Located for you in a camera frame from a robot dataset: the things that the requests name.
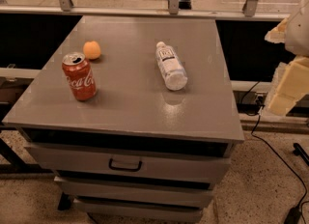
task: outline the gray table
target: gray table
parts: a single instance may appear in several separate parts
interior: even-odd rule
[[[91,62],[98,93],[80,102],[61,64],[85,41],[97,41],[102,55]],[[155,60],[160,41],[183,62],[183,90],[164,85]],[[81,209],[183,221],[201,217],[243,141],[214,20],[84,16],[3,123],[28,129],[30,154],[55,172],[66,193],[86,197],[75,199]],[[29,130],[48,135],[34,140]],[[57,132],[60,139],[50,139]]]

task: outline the bottle cap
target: bottle cap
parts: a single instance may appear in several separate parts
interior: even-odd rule
[[[165,45],[166,45],[165,42],[159,42],[156,44],[156,48],[163,47]]]

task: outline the speckled floor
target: speckled floor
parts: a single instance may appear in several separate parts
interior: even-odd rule
[[[299,179],[262,141],[245,131],[245,142],[232,155],[232,166],[214,189],[211,204],[204,209],[199,224],[283,223],[289,209],[304,193]],[[289,133],[256,132],[305,180],[309,187],[309,168],[293,154],[293,143],[309,151],[309,136]],[[28,163],[34,162],[22,146],[16,131],[2,131],[0,137]],[[95,223],[72,207],[57,210],[61,191],[50,175],[0,175],[0,223]],[[309,222],[309,205],[304,206]],[[97,223],[176,224],[176,222],[93,214]]]

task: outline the drawer handle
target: drawer handle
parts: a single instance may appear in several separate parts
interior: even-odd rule
[[[113,166],[113,159],[110,158],[108,166],[109,166],[110,169],[116,170],[116,171],[138,172],[141,169],[141,167],[142,167],[142,161],[138,162],[138,165],[137,165],[136,168],[124,168],[124,167]]]

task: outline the coca-cola can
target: coca-cola can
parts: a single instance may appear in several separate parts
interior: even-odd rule
[[[77,100],[87,100],[96,94],[97,88],[91,66],[83,53],[67,54],[63,58],[62,69]]]

